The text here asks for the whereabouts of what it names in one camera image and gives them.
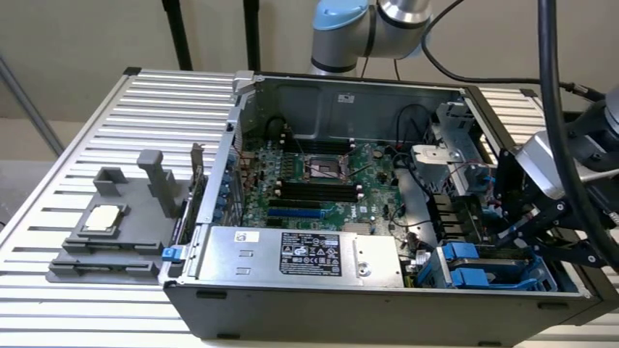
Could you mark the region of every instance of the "gray plastic stand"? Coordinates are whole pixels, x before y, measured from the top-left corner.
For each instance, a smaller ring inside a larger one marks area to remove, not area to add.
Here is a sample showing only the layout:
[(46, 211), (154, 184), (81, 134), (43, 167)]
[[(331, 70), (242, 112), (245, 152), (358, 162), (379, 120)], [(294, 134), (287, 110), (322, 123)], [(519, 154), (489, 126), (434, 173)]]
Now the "gray plastic stand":
[[(105, 167), (94, 184), (98, 190), (58, 258), (51, 261), (51, 282), (157, 284), (162, 251), (170, 246), (189, 181), (177, 181), (162, 168), (161, 151), (145, 150), (138, 166), (150, 179), (127, 179), (117, 167)], [(106, 231), (86, 227), (94, 209), (119, 208)]]

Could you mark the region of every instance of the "slotted metal surface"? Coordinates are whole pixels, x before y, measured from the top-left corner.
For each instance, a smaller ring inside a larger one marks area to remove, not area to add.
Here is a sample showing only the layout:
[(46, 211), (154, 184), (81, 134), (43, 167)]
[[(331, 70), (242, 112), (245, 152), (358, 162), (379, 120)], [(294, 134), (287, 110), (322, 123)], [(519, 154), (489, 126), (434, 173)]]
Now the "slotted metal surface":
[[(222, 347), (187, 329), (159, 286), (49, 283), (45, 273), (95, 192), (102, 166), (146, 177), (142, 149), (165, 151), (165, 167), (190, 178), (189, 150), (205, 144), (206, 171), (233, 107), (233, 74), (143, 70), (123, 77), (43, 183), (0, 235), (0, 346)], [(485, 96), (522, 143), (543, 127), (537, 106), (519, 91)], [(619, 276), (608, 270), (619, 287)], [(521, 348), (612, 348), (619, 345), (619, 312), (582, 327), (557, 326)], [(289, 347), (247, 343), (247, 347)]]

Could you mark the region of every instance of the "sticker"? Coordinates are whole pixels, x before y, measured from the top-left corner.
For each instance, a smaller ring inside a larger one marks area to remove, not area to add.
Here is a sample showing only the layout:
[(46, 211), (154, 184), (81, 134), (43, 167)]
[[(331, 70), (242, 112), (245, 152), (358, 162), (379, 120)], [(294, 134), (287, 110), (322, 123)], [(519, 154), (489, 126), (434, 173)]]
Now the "sticker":
[(339, 235), (282, 233), (281, 272), (291, 276), (342, 276)]
[(234, 234), (234, 241), (245, 243), (258, 243), (261, 239), (261, 232), (258, 231), (237, 231)]
[(350, 94), (338, 94), (338, 102), (353, 104), (355, 102), (355, 96), (351, 96)]

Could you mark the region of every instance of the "power supply label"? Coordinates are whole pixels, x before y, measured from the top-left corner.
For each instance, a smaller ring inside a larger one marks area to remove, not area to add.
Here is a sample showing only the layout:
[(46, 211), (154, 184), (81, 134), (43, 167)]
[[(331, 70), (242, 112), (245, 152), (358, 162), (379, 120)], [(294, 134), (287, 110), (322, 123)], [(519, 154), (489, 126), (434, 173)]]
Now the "power supply label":
[(339, 236), (282, 233), (281, 272), (293, 276), (342, 277)]

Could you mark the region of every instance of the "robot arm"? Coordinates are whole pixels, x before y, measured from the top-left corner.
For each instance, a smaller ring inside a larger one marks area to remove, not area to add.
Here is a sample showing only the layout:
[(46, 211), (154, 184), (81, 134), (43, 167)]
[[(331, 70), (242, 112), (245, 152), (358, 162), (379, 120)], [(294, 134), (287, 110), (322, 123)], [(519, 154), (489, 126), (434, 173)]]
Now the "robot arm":
[(367, 0), (322, 0), (310, 73), (355, 76), (359, 57), (414, 55), (430, 20), (430, 0), (381, 0), (377, 5)]

